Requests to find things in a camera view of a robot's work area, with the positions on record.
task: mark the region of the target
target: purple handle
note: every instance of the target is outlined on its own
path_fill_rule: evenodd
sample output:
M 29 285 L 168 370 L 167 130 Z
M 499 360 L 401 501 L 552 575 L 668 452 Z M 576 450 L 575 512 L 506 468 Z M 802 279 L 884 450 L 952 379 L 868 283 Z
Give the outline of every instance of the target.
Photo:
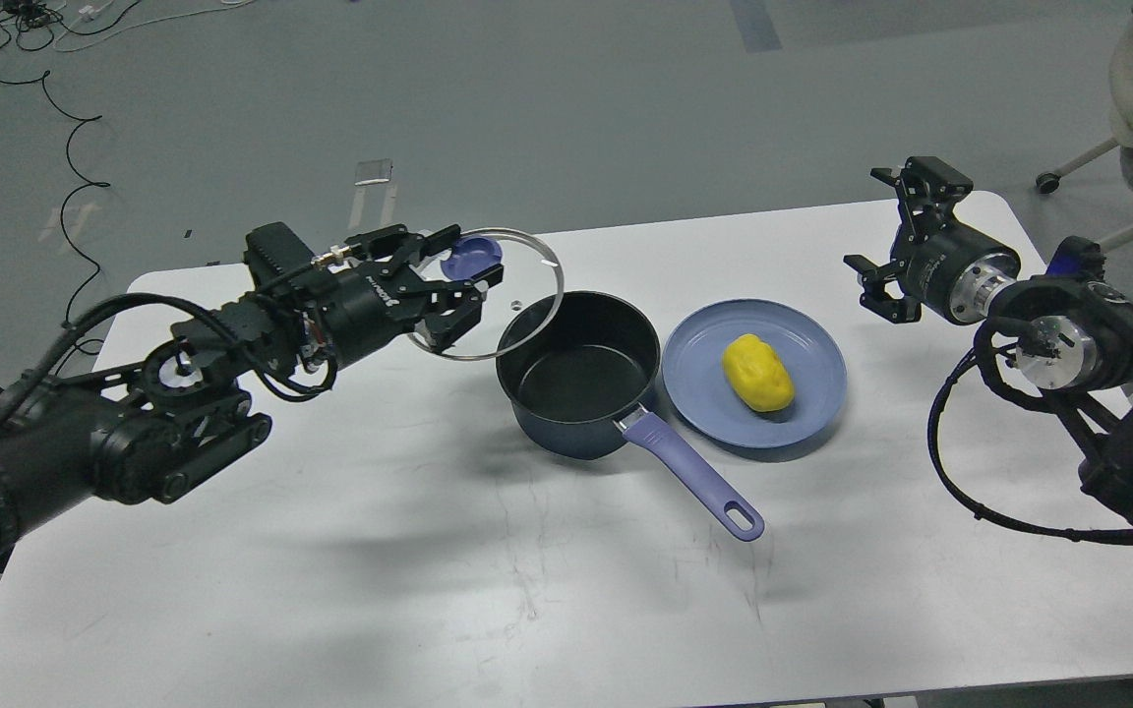
M 750 506 L 750 502 L 721 478 L 710 462 L 702 460 L 701 454 L 684 443 L 684 438 L 656 413 L 646 411 L 638 420 L 624 420 L 620 427 L 624 440 L 655 453 L 732 535 L 742 540 L 755 540 L 764 534 L 764 517 L 755 511 L 755 506 Z M 741 528 L 738 519 L 729 514 L 730 511 L 750 526 Z

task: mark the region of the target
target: white table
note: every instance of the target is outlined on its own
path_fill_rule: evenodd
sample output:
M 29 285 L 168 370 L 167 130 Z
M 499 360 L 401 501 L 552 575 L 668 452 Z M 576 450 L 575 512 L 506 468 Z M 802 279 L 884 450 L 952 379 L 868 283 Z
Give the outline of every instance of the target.
M 957 213 L 1041 267 L 1000 197 Z M 979 523 L 936 480 L 926 416 L 972 327 L 886 324 L 841 262 L 880 258 L 896 223 L 885 201 L 547 237 L 568 287 L 633 301 L 664 336 L 752 296 L 836 338 L 849 403 L 821 449 L 759 463 L 687 434 L 764 513 L 759 541 L 639 449 L 550 457 L 491 362 L 398 340 L 305 407 L 261 391 L 269 443 L 182 502 L 86 502 L 19 543 L 0 705 L 729 705 L 1133 675 L 1133 549 Z M 220 265 L 135 290 L 215 305 L 247 285 Z M 122 315 L 101 364 L 143 357 L 171 318 Z M 1122 524 L 1077 492 L 1057 421 L 979 381 L 944 441 L 998 510 Z

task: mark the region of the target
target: plate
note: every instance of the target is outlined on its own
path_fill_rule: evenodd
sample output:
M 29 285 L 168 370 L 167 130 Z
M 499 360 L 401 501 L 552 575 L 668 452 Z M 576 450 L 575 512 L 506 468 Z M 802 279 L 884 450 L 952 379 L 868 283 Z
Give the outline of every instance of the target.
M 757 413 L 724 377 L 719 357 L 752 332 L 767 341 L 794 382 L 784 411 Z M 846 362 L 816 319 L 770 300 L 724 300 L 698 309 L 667 339 L 662 377 L 680 416 L 702 434 L 751 450 L 801 443 L 830 425 L 846 400 Z

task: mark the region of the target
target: floor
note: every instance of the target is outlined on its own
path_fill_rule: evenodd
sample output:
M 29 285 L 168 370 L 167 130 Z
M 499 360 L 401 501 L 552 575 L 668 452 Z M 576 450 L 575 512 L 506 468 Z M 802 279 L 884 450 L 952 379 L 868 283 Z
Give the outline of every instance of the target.
M 113 0 L 107 12 L 126 11 L 127 27 L 201 5 L 223 8 Z M 1002 194 L 1050 254 L 1133 220 L 1111 157 L 1050 197 L 1032 187 L 1106 137 L 1107 58 L 1131 5 L 259 0 L 8 46 L 0 78 L 49 69 L 59 108 L 102 116 L 70 143 L 73 165 L 111 184 L 63 214 L 101 266 L 73 313 L 148 271 L 238 261 L 242 234 L 269 221 L 321 250 L 387 220 L 552 232 L 827 205 L 891 197 L 868 170 L 909 155 Z M 83 184 L 63 151 L 75 126 L 41 86 L 0 85 L 1 384 L 54 339 L 93 271 L 57 228 Z M 356 189 L 359 162 L 381 159 L 392 187 Z M 880 257 L 889 238 L 861 233 L 859 248 Z M 1133 299 L 1133 245 L 1109 279 Z M 1133 682 L 921 697 L 987 703 L 1133 705 Z

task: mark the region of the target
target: yellow object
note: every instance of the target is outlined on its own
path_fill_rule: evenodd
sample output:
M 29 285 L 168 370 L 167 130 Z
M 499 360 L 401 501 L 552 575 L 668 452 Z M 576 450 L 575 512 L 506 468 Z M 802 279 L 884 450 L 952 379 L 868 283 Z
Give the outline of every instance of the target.
M 781 411 L 794 399 L 794 382 L 777 351 L 755 334 L 742 334 L 719 358 L 729 385 L 759 413 Z

